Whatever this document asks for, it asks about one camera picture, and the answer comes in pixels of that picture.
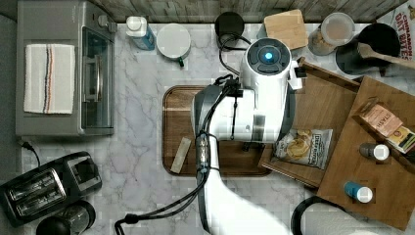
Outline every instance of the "lid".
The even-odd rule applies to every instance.
[[[360,203],[369,203],[373,198],[373,192],[368,187],[361,187],[357,190],[356,198]]]
[[[47,217],[37,226],[36,235],[70,235],[70,225],[62,218]]]
[[[324,40],[333,46],[347,44],[353,38],[353,19],[344,13],[332,13],[321,24]]]
[[[136,31],[141,27],[141,19],[138,17],[129,17],[127,19],[127,27],[132,31]]]
[[[88,212],[88,215],[89,215],[89,222],[88,222],[88,226],[86,227],[86,229],[90,228],[92,226],[92,224],[94,224],[95,219],[97,217],[97,214],[95,213],[94,207],[92,207],[91,204],[89,204],[88,202],[83,201],[83,200],[77,201],[76,203],[74,203],[74,205],[81,206],[81,207],[84,207],[86,209],[86,211]]]
[[[129,17],[127,19],[127,35],[142,37],[147,32],[147,20],[142,17]]]
[[[157,35],[157,47],[170,59],[178,59],[186,55],[190,49],[189,31],[177,23],[169,23],[160,29]]]
[[[242,35],[244,28],[244,20],[240,15],[234,12],[222,13],[214,21],[214,31],[218,36],[226,32],[234,32],[238,35]]]
[[[388,158],[389,154],[390,154],[390,150],[388,146],[386,145],[377,145],[375,149],[373,150],[373,156],[377,160],[383,161]]]

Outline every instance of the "toaster oven door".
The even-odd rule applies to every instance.
[[[82,30],[81,128],[85,133],[113,133],[114,43]]]

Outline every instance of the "black mug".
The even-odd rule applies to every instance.
[[[223,42],[227,47],[235,47],[237,40],[229,39],[234,37],[232,34],[242,36],[245,24],[241,16],[234,12],[225,12],[219,15],[214,21],[214,31],[216,32],[217,47],[220,48]]]
[[[400,42],[396,31],[384,23],[373,23],[354,36],[348,44],[338,47],[336,63],[345,73],[362,74],[373,67],[384,68],[390,64],[379,59],[363,59],[358,50],[359,42],[370,45],[380,54],[393,57],[399,55]]]

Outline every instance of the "black cable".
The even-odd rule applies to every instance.
[[[226,46],[226,43],[228,43],[229,41],[232,41],[232,40],[235,41],[237,39],[242,39],[242,40],[244,40],[245,42],[247,42],[250,45],[251,45],[251,42],[247,38],[245,38],[245,37],[243,37],[241,35],[238,35],[236,33],[233,33],[233,32],[229,32],[229,33],[222,34],[220,37],[222,37],[224,35],[228,35],[228,34],[230,34],[232,36],[229,37],[229,38],[226,38],[225,41],[220,45],[220,48],[219,48],[219,61],[220,61],[220,64],[222,64],[227,70],[232,71],[233,73],[239,75],[240,73],[237,70],[231,68],[230,66],[226,65],[223,62],[223,59],[222,59],[222,51],[223,51],[224,48],[225,49],[228,49],[228,50],[240,50],[240,51],[247,50],[247,48],[228,47],[228,46]]]
[[[223,82],[225,82],[227,78],[232,79],[232,78],[233,78],[233,75],[232,75],[231,73],[229,73],[229,74],[227,74],[227,75],[225,75],[225,76],[220,76],[220,77],[218,77],[218,78],[214,81],[214,84],[213,84],[213,85],[220,85],[220,84],[222,84]]]
[[[216,167],[210,167],[210,169],[214,169],[214,170],[217,170],[217,171],[220,172],[220,169],[219,168],[216,168]]]
[[[36,153],[36,151],[34,150],[33,146],[31,146],[31,145],[30,145],[27,141],[25,141],[25,142],[23,142],[23,141],[19,141],[19,144],[20,144],[23,148],[25,148],[25,149],[27,149],[27,150],[29,150],[29,151],[33,152],[34,156],[35,156],[35,157],[36,157],[36,159],[37,159],[37,167],[40,167],[40,160],[39,160],[39,156],[37,155],[37,153]]]
[[[204,120],[203,128],[202,128],[202,130],[201,130],[201,132],[200,132],[199,135],[205,133],[208,137],[211,136],[211,134],[208,133],[208,130],[209,130],[210,120],[211,120],[211,118],[213,116],[214,110],[216,109],[216,107],[218,106],[218,104],[226,97],[226,95],[230,91],[231,91],[231,89],[229,87],[225,87],[222,90],[221,95],[219,96],[219,98],[216,100],[216,102],[213,104],[213,106],[210,108],[209,112],[207,113],[207,117]],[[122,226],[121,226],[123,223],[133,224],[133,223],[137,223],[140,220],[166,218],[166,217],[169,217],[169,216],[176,215],[176,214],[182,212],[184,209],[186,209],[195,200],[195,198],[197,197],[199,191],[205,186],[206,182],[208,181],[208,175],[209,175],[209,171],[210,171],[210,146],[209,146],[209,140],[207,140],[207,150],[208,150],[207,172],[205,173],[205,175],[203,175],[203,180],[198,185],[198,187],[196,189],[194,189],[192,192],[190,192],[189,194],[187,194],[182,199],[179,199],[176,202],[174,202],[174,203],[172,203],[172,204],[170,204],[170,205],[168,205],[168,206],[166,206],[164,208],[161,208],[159,210],[152,211],[152,212],[145,213],[145,214],[140,214],[140,215],[132,214],[132,213],[127,214],[124,219],[121,219],[121,220],[119,220],[119,221],[117,221],[115,223],[115,232],[116,232],[116,234],[118,234],[118,235],[124,235],[124,231],[123,231]],[[175,211],[172,211],[172,212],[169,212],[169,213],[166,213],[166,214],[159,214],[159,215],[157,215],[158,213],[165,212],[165,211],[167,211],[167,210],[169,210],[169,209],[171,209],[171,208],[173,208],[173,207],[175,207],[175,206],[177,206],[177,205],[185,202],[186,200],[188,200],[186,202],[186,204],[184,204],[183,206],[181,206],[179,209],[177,209]]]
[[[232,35],[234,40],[235,39],[242,39],[243,41],[245,41],[246,43],[251,45],[250,40],[248,40],[246,37],[241,36],[241,35],[239,35],[238,33],[235,33],[235,32],[226,32],[226,33],[223,33],[222,35],[220,35],[219,38],[218,38],[219,39],[219,45],[220,46],[224,45],[223,49],[227,49],[229,51],[246,51],[247,50],[247,48],[243,48],[243,47],[228,47],[228,46],[226,46],[225,42],[221,43],[221,38],[225,35]]]

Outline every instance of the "blue light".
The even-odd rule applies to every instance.
[[[266,53],[265,54],[265,58],[266,58],[266,60],[269,60],[269,59],[271,59],[272,58],[272,53]]]

